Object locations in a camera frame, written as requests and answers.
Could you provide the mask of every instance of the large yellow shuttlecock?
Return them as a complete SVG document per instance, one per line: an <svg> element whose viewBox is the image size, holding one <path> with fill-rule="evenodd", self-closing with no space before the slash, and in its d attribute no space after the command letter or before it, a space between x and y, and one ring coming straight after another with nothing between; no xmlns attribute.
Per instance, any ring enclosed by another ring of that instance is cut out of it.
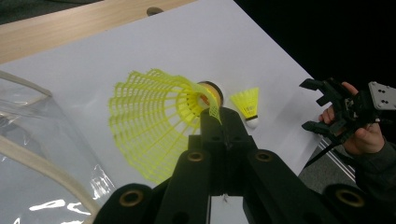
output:
<svg viewBox="0 0 396 224"><path fill-rule="evenodd" d="M257 106L259 103L259 88L252 88L237 92L230 96L233 104L241 111L245 117L247 126L256 128L259 125Z"/></svg>
<svg viewBox="0 0 396 224"><path fill-rule="evenodd" d="M159 184L172 175L189 135L200 131L204 109L220 120L222 95L207 85L216 86L159 69L132 72L117 83L109 100L109 126L117 147L143 177Z"/></svg>

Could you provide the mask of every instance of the hand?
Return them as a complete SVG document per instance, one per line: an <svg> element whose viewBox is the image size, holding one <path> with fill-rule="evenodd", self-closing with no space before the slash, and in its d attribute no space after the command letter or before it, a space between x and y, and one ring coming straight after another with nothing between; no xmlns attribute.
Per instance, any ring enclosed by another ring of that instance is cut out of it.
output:
<svg viewBox="0 0 396 224"><path fill-rule="evenodd" d="M349 83L343 82L342 85L353 95L358 93L358 90ZM323 114L319 116L319 120L327 124L334 121L334 110L332 105L323 111ZM385 140L377 123L369 124L364 128L359 128L355 134L349 137L349 139L343 144L346 151L353 155L376 153L380 151L384 145Z"/></svg>

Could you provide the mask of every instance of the sleeve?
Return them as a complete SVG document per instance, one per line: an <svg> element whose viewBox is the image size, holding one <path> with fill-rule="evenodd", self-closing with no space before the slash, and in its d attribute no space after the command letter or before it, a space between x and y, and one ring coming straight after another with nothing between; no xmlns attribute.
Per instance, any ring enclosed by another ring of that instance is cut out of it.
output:
<svg viewBox="0 0 396 224"><path fill-rule="evenodd" d="M356 184L396 212L396 145L385 141L377 153L355 156Z"/></svg>

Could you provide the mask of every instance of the clear plastic bag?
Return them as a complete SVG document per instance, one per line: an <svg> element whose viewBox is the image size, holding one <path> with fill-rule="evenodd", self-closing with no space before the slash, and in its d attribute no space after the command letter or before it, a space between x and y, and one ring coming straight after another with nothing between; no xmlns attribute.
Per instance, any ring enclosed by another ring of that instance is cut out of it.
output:
<svg viewBox="0 0 396 224"><path fill-rule="evenodd" d="M0 149L0 223L90 223L115 190L50 92L1 71Z"/></svg>

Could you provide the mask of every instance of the dark floor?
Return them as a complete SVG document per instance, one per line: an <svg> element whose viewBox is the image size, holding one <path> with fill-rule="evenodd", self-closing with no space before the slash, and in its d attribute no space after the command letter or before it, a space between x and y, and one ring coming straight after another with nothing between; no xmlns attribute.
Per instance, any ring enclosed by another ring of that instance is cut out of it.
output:
<svg viewBox="0 0 396 224"><path fill-rule="evenodd" d="M396 87L396 13L391 1L235 2L313 78L335 77L359 90L373 80ZM78 6L82 4L0 0L0 24ZM394 126L383 128L394 139ZM327 156L304 169L300 178L317 192L333 183L354 186Z"/></svg>

